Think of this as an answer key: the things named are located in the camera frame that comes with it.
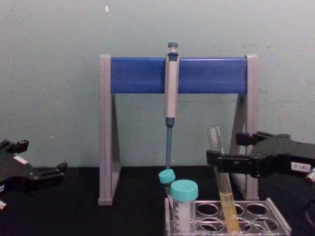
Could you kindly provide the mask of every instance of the test tube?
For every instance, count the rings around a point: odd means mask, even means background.
[[[196,229],[196,198],[198,185],[191,180],[177,180],[171,184],[173,198],[173,227],[177,232],[193,233]]]
[[[171,197],[171,183],[175,180],[175,173],[172,169],[166,169],[158,174],[161,184],[163,184],[168,201],[173,208],[173,198]]]
[[[209,127],[208,138],[210,149],[213,151],[219,151],[221,154],[224,154],[223,147],[221,145],[220,130],[218,126]],[[236,208],[228,173],[220,173],[217,167],[214,167],[214,171],[216,175],[227,231],[228,233],[240,232],[241,229],[236,218]]]

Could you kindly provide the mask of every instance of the pipette stand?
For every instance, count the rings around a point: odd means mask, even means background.
[[[119,145],[115,97],[117,93],[164,93],[165,58],[112,58],[101,55],[99,63],[99,199],[112,205],[119,175]],[[230,153],[239,153],[235,134],[258,130],[258,59],[180,58],[178,93],[238,94]],[[245,200],[258,200],[258,182],[233,175]]]
[[[291,228],[271,199],[236,201],[241,232],[227,232],[220,201],[196,201],[196,231],[183,233],[172,226],[172,210],[165,198],[165,236],[291,236]]]

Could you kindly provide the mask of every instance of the white label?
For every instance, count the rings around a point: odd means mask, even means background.
[[[293,170],[293,171],[301,171],[301,172],[309,173],[309,172],[311,172],[311,168],[312,167],[309,164],[291,162],[291,170]]]
[[[28,164],[28,162],[26,160],[24,160],[23,158],[21,158],[20,156],[15,156],[14,159],[21,162],[24,165]]]

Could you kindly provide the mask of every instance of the yellow liquid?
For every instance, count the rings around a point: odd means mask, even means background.
[[[233,193],[220,193],[220,199],[228,233],[240,232],[241,228],[236,218]]]

